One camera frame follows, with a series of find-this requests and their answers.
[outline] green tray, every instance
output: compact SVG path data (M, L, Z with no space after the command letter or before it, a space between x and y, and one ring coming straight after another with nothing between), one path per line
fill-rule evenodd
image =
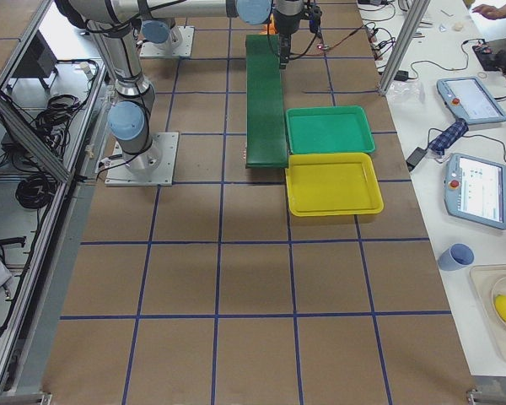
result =
M371 129L359 105L291 108L286 118L292 154L374 152Z

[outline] robotic arm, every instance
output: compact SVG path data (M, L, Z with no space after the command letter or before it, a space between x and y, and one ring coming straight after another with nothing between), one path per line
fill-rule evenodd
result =
M272 12L272 0L55 0L55 3L73 25L93 34L115 82L116 102L110 109L108 122L131 171L153 170L161 158L148 128L155 91L141 68L133 23L142 21L141 31L148 41L174 46L180 42L176 17L240 16L248 24L265 24ZM304 0L276 0L273 15L279 33L280 68L292 60L291 35L299 29L301 19L309 19L311 23L311 10L309 1L304 4Z

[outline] yellow tray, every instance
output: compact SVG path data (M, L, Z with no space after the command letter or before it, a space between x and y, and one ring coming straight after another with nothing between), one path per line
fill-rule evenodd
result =
M293 154L285 176L288 205L298 217L379 213L384 208L367 154Z

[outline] brown floor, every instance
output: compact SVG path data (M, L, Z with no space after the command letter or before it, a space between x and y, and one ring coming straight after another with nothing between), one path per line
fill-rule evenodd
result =
M0 73L20 43L43 0L0 0Z
M354 4L322 9L326 43L362 23ZM245 169L258 30L187 24L191 60L143 62L152 129L180 132L175 184L98 184L44 380L54 403L465 404L472 379L364 32L292 62L284 100L364 107L385 210L299 219L282 171Z

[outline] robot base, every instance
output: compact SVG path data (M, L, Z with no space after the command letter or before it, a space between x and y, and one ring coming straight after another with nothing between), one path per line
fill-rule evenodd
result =
M182 42L174 49L161 49L152 42L146 42L141 49L140 57L142 59L169 59L177 57L191 57L191 48L193 47L194 27L179 26L178 30L182 35Z
M161 151L161 162L154 170L145 172L130 171L125 165L108 170L105 184L107 186L172 186L175 172L176 150L178 149L178 132L157 132L153 142ZM121 154L121 147L115 144L114 154ZM116 165L124 160L116 160Z

